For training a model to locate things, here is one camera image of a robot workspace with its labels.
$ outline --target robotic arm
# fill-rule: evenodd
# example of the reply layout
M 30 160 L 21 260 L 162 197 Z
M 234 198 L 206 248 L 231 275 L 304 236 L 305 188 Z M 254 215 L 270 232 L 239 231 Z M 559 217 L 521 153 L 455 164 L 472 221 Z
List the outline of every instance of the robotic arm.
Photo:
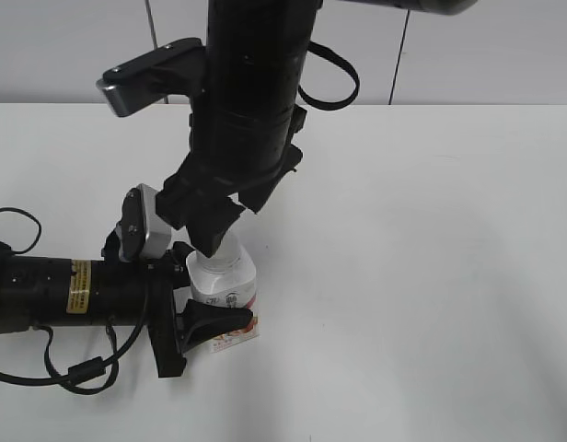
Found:
M 476 0 L 348 1 L 455 14 Z M 134 325 L 134 332 L 120 349 L 110 337 L 112 357 L 86 361 L 66 375 L 53 369 L 47 347 L 50 378 L 0 373 L 0 380 L 81 390 L 78 384 L 102 376 L 109 366 L 117 376 L 118 359 L 145 324 L 158 375 L 177 377 L 193 346 L 249 324 L 252 313 L 243 308 L 190 300 L 177 312 L 173 290 L 190 284 L 184 264 L 188 254 L 196 249 L 214 255 L 240 214 L 259 212 L 300 163 L 302 153 L 292 141 L 307 112 L 295 104 L 297 93 L 327 111 L 356 98 L 359 77 L 351 64 L 310 41 L 322 3 L 209 0 L 205 47 L 199 39 L 174 41 L 103 74 L 98 88 L 120 117 L 167 95 L 187 96 L 190 152 L 160 192 L 144 184 L 127 192 L 121 220 L 102 251 L 104 261 L 28 258 L 0 242 L 0 334 L 34 326 L 49 331 L 52 339 L 51 326 L 115 324 Z M 299 86 L 308 51 L 352 77 L 355 91 L 349 98 L 323 102 Z M 238 204 L 230 198 L 234 194 Z M 176 242 L 168 250 L 172 227 L 185 227 L 192 247 Z

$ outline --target white table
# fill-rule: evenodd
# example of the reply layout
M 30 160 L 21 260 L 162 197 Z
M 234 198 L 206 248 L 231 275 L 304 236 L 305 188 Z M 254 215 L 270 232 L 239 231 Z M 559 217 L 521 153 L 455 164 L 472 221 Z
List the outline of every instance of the white table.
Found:
M 96 259 L 139 182 L 187 152 L 188 108 L 0 105 L 0 206 L 33 252 Z M 567 441 L 567 107 L 311 111 L 305 153 L 237 231 L 261 336 L 159 380 L 145 335 L 98 397 L 0 384 L 0 442 Z M 27 221 L 0 218 L 21 247 Z M 129 329 L 121 330 L 121 339 Z M 0 369 L 42 377 L 42 332 Z M 64 368 L 107 355 L 62 329 Z

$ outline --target gray wall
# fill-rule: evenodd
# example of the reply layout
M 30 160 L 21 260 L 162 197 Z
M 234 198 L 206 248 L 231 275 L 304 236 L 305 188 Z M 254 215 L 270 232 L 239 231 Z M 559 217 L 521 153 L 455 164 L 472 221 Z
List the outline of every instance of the gray wall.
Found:
M 567 0 L 480 0 L 458 17 L 414 13 L 395 102 L 567 103 Z M 159 43 L 203 36 L 207 2 L 151 0 Z M 362 103 L 386 103 L 405 13 L 325 0 L 314 40 L 351 60 Z M 152 47 L 144 0 L 0 0 L 0 102 L 100 102 L 101 72 Z M 303 84 L 352 84 L 316 57 Z

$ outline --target white bottle cap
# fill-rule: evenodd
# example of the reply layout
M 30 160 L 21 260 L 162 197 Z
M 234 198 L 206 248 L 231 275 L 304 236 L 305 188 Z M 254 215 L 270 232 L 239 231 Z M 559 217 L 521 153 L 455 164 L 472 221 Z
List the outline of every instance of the white bottle cap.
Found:
M 228 231 L 222 239 L 222 244 L 212 258 L 196 251 L 198 263 L 210 272 L 225 272 L 240 259 L 241 248 L 237 236 Z

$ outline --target bottle label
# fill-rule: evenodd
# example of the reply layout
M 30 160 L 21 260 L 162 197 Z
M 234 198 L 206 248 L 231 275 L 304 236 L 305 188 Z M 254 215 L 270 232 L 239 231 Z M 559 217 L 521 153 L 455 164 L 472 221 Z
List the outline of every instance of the bottle label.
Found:
M 255 316 L 246 329 L 231 331 L 210 340 L 210 352 L 216 353 L 228 347 L 244 343 L 259 336 L 259 317 Z
M 209 306 L 224 308 L 250 308 L 255 301 L 256 293 L 257 283 L 255 281 L 212 295 L 202 294 L 196 289 L 195 285 L 191 286 L 193 299 Z

